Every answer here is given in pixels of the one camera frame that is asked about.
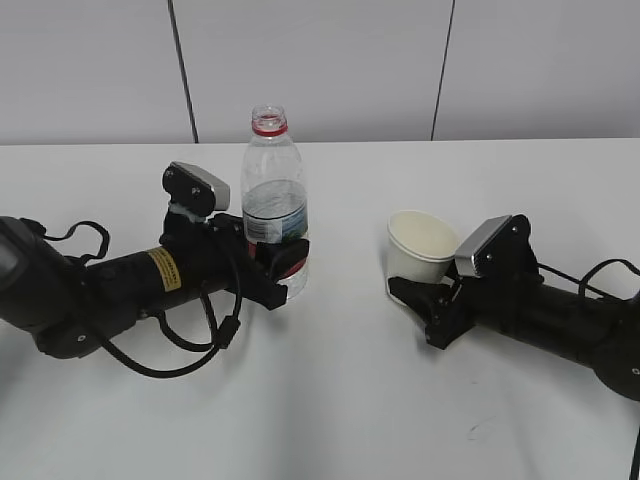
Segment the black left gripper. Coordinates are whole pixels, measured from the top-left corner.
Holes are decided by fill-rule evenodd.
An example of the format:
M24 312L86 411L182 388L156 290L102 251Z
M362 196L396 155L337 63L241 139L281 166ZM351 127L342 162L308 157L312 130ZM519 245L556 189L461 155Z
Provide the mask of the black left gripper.
M251 246L244 236L242 220L218 214L211 222L192 222L168 213L160 245L173 258L181 287L163 295L158 304L173 308L204 293L227 290L269 310L286 303L286 288L277 275L293 275L306 262L310 242L300 238Z

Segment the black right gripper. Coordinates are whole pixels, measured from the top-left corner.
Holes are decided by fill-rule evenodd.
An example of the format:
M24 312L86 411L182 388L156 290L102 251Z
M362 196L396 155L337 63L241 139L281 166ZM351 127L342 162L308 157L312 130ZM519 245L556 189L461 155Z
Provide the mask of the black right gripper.
M475 326L513 336L526 297L540 285L539 273L506 276L464 277L451 294L446 284L429 284L392 277L389 293L413 311L425 326L427 343L446 349Z

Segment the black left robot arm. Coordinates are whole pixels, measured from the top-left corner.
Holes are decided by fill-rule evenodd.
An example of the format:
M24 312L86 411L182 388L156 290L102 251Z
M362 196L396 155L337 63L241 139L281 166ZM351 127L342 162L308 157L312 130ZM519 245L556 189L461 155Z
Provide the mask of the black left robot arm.
M158 246L107 259L109 232L95 254L65 256L30 219L1 219L1 318L29 333L38 350L58 359L99 349L92 326L111 339L138 321L219 290L239 293L268 310L283 306L281 284L302 263L310 243L249 246L241 218L225 213L192 222L166 215Z

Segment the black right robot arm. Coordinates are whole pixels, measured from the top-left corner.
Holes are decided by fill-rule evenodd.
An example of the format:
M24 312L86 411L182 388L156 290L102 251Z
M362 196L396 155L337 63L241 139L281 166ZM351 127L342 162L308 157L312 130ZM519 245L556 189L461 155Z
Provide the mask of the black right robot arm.
M388 285L440 350L482 327L583 365L615 393L639 398L639 309L629 301L582 298L531 274L451 285L392 277Z

